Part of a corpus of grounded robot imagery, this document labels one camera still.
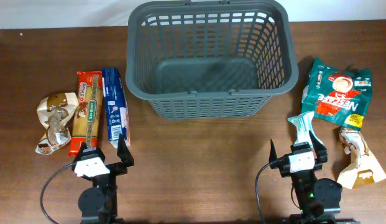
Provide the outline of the beige brown snack bag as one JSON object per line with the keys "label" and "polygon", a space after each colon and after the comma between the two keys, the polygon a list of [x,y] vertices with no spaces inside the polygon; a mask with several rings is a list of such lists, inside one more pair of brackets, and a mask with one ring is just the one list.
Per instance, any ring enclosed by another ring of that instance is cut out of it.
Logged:
{"label": "beige brown snack bag", "polygon": [[369,149],[360,131],[343,127],[339,139],[350,164],[338,176],[337,183],[347,189],[358,189],[386,179],[386,173]]}

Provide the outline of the San Remo spaghetti pack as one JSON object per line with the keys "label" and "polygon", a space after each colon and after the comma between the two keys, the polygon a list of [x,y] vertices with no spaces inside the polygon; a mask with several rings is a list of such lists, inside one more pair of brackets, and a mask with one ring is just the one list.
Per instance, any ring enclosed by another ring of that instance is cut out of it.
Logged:
{"label": "San Remo spaghetti pack", "polygon": [[76,156],[83,143],[88,148],[98,145],[98,129],[103,102],[103,75],[100,71],[77,72],[78,106],[73,118],[73,131],[68,155]]}

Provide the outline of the grey plastic shopping basket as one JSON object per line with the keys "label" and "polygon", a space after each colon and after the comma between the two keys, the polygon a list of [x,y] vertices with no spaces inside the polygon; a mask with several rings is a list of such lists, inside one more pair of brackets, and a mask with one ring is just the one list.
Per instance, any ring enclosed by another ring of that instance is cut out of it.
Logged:
{"label": "grey plastic shopping basket", "polygon": [[129,17],[126,84],[162,118],[252,116],[298,77],[276,1],[152,1]]}

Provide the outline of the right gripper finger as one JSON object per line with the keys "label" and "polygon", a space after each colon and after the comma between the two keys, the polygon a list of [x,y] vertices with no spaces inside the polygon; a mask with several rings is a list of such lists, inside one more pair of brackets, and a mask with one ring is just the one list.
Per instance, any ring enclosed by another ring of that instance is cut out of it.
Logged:
{"label": "right gripper finger", "polygon": [[269,155],[269,163],[275,164],[278,161],[278,156],[275,150],[275,145],[273,140],[270,140],[270,155]]}
{"label": "right gripper finger", "polygon": [[325,146],[318,141],[312,131],[309,131],[310,139],[318,159],[327,159],[328,153]]}

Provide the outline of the crumpled beige clear wrapper bag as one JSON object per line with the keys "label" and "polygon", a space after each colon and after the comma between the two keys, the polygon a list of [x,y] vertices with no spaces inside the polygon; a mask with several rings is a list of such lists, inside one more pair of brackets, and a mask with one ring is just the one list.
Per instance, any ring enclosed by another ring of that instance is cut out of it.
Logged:
{"label": "crumpled beige clear wrapper bag", "polygon": [[55,93],[41,100],[37,115],[46,131],[35,148],[37,154],[50,155],[71,141],[66,124],[74,116],[77,106],[78,98],[73,92]]}

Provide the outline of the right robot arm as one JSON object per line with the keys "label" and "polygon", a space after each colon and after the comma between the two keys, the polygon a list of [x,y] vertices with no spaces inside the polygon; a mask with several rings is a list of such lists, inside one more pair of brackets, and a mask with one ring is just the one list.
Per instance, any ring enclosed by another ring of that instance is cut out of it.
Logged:
{"label": "right robot arm", "polygon": [[353,219],[337,219],[341,212],[342,186],[329,178],[318,179],[315,172],[328,161],[325,146],[312,131],[311,143],[291,145],[292,152],[278,157],[274,143],[270,143],[269,166],[278,169],[282,177],[292,179],[292,187],[298,201],[299,214],[292,214],[284,223],[294,224],[354,224]]}

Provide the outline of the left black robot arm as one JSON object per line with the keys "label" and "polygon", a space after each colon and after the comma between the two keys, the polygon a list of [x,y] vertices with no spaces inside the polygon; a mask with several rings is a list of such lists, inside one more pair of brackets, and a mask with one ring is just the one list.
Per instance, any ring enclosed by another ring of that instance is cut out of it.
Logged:
{"label": "left black robot arm", "polygon": [[134,165],[134,158],[128,150],[124,136],[117,142],[119,162],[105,164],[105,155],[98,147],[89,148],[83,143],[75,157],[72,171],[92,183],[79,199],[82,223],[124,223],[117,212],[117,182],[120,175],[127,174],[127,168]]}

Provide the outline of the green Nescafe coffee bag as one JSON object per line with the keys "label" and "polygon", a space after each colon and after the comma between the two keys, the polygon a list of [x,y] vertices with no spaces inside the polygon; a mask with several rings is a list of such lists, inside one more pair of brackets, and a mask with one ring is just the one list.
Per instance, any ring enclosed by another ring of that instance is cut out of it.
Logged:
{"label": "green Nescafe coffee bag", "polygon": [[356,131],[361,130],[372,99],[369,69],[350,72],[314,59],[302,94],[302,112]]}

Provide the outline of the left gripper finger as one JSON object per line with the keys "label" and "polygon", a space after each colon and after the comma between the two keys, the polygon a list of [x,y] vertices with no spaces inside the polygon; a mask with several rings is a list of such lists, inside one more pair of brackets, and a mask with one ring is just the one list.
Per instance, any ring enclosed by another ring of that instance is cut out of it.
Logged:
{"label": "left gripper finger", "polygon": [[117,156],[125,165],[134,165],[134,158],[127,148],[124,136],[122,134],[119,135],[118,139]]}
{"label": "left gripper finger", "polygon": [[84,150],[87,149],[87,145],[85,142],[81,143],[80,149],[78,151],[78,154],[76,155],[75,159],[81,159],[84,154]]}

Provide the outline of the blue pasta pack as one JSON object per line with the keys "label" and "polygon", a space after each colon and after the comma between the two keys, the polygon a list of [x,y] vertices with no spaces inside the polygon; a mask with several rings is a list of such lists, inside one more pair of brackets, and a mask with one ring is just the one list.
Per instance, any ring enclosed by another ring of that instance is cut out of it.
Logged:
{"label": "blue pasta pack", "polygon": [[121,134],[126,146],[129,146],[131,144],[129,110],[119,70],[116,67],[105,68],[102,74],[109,142],[117,149]]}

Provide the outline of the light teal tissue pack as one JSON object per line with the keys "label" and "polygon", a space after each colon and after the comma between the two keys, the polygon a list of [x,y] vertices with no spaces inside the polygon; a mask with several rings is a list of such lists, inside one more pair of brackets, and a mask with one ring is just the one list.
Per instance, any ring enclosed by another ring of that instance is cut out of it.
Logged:
{"label": "light teal tissue pack", "polygon": [[310,147],[313,147],[313,143],[310,138],[310,132],[318,142],[323,144],[323,142],[316,136],[312,127],[312,120],[314,116],[314,111],[307,111],[299,114],[298,116],[287,118],[287,120],[296,127],[296,141],[294,144],[308,142]]}

